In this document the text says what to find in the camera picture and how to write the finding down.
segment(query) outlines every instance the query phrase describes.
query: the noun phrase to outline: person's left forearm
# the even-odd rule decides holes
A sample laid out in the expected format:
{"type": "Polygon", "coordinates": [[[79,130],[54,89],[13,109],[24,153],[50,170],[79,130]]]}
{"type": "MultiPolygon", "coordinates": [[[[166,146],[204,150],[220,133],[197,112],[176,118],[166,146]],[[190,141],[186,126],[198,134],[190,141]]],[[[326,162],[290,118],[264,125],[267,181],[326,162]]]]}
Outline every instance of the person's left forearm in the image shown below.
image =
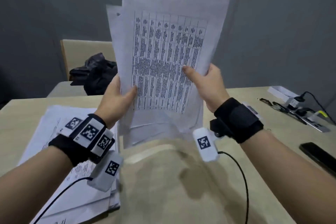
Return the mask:
{"type": "Polygon", "coordinates": [[[0,177],[0,223],[30,223],[72,168],[64,152],[49,146],[0,177]]]}

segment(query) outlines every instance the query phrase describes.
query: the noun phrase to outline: black rectangular object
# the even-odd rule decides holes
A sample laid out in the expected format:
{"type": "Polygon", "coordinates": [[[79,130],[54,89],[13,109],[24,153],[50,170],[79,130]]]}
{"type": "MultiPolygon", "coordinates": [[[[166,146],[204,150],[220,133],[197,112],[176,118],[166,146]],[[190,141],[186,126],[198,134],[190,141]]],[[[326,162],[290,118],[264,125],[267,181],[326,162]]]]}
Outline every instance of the black rectangular object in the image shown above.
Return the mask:
{"type": "Polygon", "coordinates": [[[332,155],[312,142],[301,144],[299,149],[336,178],[336,159],[332,155]]]}

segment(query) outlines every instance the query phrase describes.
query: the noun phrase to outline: wire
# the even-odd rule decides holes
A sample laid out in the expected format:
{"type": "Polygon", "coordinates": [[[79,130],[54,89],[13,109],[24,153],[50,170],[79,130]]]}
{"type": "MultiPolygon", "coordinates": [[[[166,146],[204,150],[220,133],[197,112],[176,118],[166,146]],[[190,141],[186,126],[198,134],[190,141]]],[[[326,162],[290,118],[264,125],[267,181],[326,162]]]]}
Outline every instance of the wire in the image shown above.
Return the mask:
{"type": "Polygon", "coordinates": [[[36,224],[40,218],[43,216],[43,214],[45,214],[45,212],[50,208],[50,206],[55,203],[55,201],[68,189],[70,188],[72,185],[74,185],[76,182],[79,182],[81,180],[92,180],[93,178],[91,177],[84,177],[84,178],[80,178],[78,180],[75,180],[73,183],[71,183],[68,187],[66,187],[60,194],[57,195],[57,197],[47,206],[46,209],[44,209],[44,211],[40,214],[40,216],[36,219],[36,221],[33,224],[36,224]]]}
{"type": "Polygon", "coordinates": [[[237,160],[235,160],[234,157],[232,157],[230,154],[228,154],[228,153],[226,153],[224,151],[219,151],[218,154],[225,154],[225,155],[228,155],[230,158],[232,158],[233,161],[239,167],[239,169],[241,171],[241,174],[243,175],[243,179],[244,179],[244,182],[245,182],[245,188],[246,188],[246,218],[245,218],[245,224],[247,224],[247,221],[248,221],[248,218],[249,218],[249,205],[250,205],[250,202],[249,202],[249,189],[247,187],[247,182],[246,182],[246,178],[245,178],[244,172],[243,172],[242,168],[240,167],[240,165],[238,164],[237,160]]]}
{"type": "Polygon", "coordinates": [[[336,122],[335,122],[335,121],[333,120],[333,118],[327,113],[327,111],[326,111],[326,110],[324,109],[324,107],[319,103],[319,101],[317,101],[316,97],[315,97],[312,93],[310,93],[309,91],[305,91],[305,92],[301,95],[301,97],[303,97],[306,93],[311,94],[311,96],[312,96],[313,99],[316,101],[316,103],[322,108],[322,111],[324,111],[324,112],[328,115],[329,119],[333,122],[333,124],[336,125],[336,122]]]}

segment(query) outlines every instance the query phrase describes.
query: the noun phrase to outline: paper stack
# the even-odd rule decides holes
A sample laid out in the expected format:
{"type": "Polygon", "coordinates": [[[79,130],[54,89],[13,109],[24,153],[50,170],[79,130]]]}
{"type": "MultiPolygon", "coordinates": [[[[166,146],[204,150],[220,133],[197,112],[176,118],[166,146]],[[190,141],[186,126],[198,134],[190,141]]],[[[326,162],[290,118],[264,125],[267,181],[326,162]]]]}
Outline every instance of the paper stack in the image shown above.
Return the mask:
{"type": "Polygon", "coordinates": [[[205,75],[229,0],[122,0],[107,6],[122,92],[138,86],[120,121],[124,148],[153,139],[192,139],[203,126],[203,101],[182,72],[205,75]]]}
{"type": "MultiPolygon", "coordinates": [[[[75,108],[59,105],[48,107],[18,165],[46,148],[49,141],[56,137],[56,132],[74,116],[87,115],[93,112],[95,112],[95,108],[75,108]]],[[[117,138],[118,132],[116,126],[113,127],[111,131],[114,133],[114,138],[117,138]]],[[[116,140],[111,150],[117,149],[118,145],[116,140]]],[[[90,161],[80,163],[74,167],[50,200],[36,215],[32,223],[64,188],[79,178],[90,176],[94,167],[95,164],[90,161]]],[[[86,180],[76,183],[56,200],[38,223],[77,224],[89,220],[107,210],[119,208],[120,201],[117,191],[118,179],[119,178],[112,184],[111,190],[108,192],[100,192],[88,186],[86,180]]]]}

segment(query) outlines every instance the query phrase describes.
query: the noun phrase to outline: wooden table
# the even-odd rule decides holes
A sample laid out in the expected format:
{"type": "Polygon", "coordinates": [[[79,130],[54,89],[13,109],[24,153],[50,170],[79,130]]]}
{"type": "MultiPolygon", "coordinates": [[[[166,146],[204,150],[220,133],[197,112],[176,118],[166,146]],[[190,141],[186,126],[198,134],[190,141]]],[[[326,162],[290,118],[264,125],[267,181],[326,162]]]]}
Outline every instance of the wooden table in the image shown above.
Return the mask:
{"type": "MultiPolygon", "coordinates": [[[[265,128],[300,155],[304,142],[317,145],[336,156],[335,127],[322,122],[332,131],[320,133],[257,100],[279,101],[267,87],[229,89],[229,94],[248,102],[262,116],[265,128]]],[[[10,101],[0,111],[0,174],[14,168],[33,135],[39,119],[49,105],[97,107],[101,96],[22,99],[10,101]]],[[[206,108],[204,126],[214,116],[206,108]]],[[[242,175],[226,155],[217,162],[202,162],[193,142],[156,140],[122,150],[127,159],[157,145],[174,145],[121,170],[121,209],[98,223],[244,223],[246,192],[242,175]]],[[[294,223],[239,145],[227,137],[217,140],[218,150],[233,155],[248,182],[250,193],[249,224],[294,223]]]]}

